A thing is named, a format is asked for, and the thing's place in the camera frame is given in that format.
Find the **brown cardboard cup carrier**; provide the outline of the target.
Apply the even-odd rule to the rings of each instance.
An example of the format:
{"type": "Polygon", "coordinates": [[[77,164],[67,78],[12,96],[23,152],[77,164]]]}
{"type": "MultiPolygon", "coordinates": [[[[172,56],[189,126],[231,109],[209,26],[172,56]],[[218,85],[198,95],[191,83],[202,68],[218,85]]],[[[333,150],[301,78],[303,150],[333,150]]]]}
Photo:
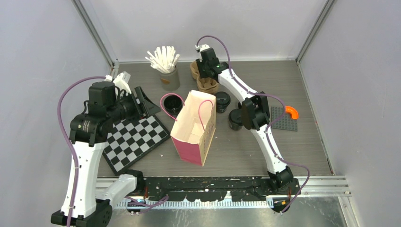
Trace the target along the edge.
{"type": "Polygon", "coordinates": [[[190,64],[190,70],[191,70],[193,79],[196,81],[197,88],[199,91],[208,93],[208,94],[212,94],[212,95],[218,92],[219,83],[211,78],[202,79],[200,77],[200,73],[199,73],[196,61],[193,61],[190,64]]]}

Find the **black coffee lid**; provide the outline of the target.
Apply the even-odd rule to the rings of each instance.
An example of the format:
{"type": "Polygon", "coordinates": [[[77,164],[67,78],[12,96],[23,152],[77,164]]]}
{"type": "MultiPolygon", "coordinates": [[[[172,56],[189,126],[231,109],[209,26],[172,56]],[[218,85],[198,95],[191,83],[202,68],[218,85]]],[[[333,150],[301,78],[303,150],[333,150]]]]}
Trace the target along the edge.
{"type": "Polygon", "coordinates": [[[233,124],[236,124],[239,126],[243,126],[241,109],[233,109],[229,113],[228,119],[229,119],[230,123],[233,123],[233,124]]]}
{"type": "Polygon", "coordinates": [[[215,93],[216,104],[220,107],[227,107],[231,103],[231,97],[227,92],[219,91],[215,93]]]}

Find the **single black coffee cup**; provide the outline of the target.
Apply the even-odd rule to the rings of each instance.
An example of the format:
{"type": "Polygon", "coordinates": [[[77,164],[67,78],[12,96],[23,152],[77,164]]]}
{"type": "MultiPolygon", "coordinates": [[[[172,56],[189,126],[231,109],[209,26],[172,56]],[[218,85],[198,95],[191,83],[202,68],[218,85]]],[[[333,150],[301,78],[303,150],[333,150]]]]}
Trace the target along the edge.
{"type": "Polygon", "coordinates": [[[216,107],[216,111],[219,114],[224,113],[226,110],[227,110],[227,106],[219,106],[219,105],[217,105],[217,107],[216,107]]]}

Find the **paper bag with pink handles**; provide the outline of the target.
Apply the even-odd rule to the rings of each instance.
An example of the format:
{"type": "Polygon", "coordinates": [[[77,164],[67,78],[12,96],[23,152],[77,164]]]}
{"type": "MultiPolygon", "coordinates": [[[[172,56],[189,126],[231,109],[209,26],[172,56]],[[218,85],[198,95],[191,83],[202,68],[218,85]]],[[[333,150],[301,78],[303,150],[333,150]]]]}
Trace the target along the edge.
{"type": "Polygon", "coordinates": [[[161,109],[174,120],[170,137],[180,159],[203,166],[216,130],[217,97],[191,90],[185,100],[176,93],[167,93],[159,102],[161,109]],[[163,104],[170,96],[177,96],[183,104],[176,117],[163,104]]]}

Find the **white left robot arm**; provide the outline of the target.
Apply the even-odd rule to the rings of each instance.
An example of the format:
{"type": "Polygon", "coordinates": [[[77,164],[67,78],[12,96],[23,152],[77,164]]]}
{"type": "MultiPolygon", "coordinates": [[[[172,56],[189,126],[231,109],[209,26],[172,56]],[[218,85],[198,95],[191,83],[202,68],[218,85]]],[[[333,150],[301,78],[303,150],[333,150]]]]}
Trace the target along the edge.
{"type": "Polygon", "coordinates": [[[105,227],[113,209],[130,193],[145,190],[143,173],[130,170],[102,193],[96,193],[100,159],[113,126],[125,120],[142,120],[160,112],[141,87],[130,91],[110,81],[93,83],[84,110],[70,122],[63,136],[71,151],[67,194],[51,223],[64,227],[105,227]]]}

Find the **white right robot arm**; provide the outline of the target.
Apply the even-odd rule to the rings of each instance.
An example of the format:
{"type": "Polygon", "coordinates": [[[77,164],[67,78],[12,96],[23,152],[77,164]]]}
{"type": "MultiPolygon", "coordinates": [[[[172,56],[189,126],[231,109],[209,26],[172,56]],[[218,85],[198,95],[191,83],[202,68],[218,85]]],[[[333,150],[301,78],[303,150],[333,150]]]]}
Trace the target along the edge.
{"type": "Polygon", "coordinates": [[[268,185],[276,194],[282,194],[293,180],[293,174],[274,140],[270,123],[268,99],[246,85],[226,62],[219,61],[213,48],[207,44],[197,46],[200,57],[196,60],[201,78],[211,78],[226,87],[241,102],[241,121],[262,150],[267,169],[268,185]]]}

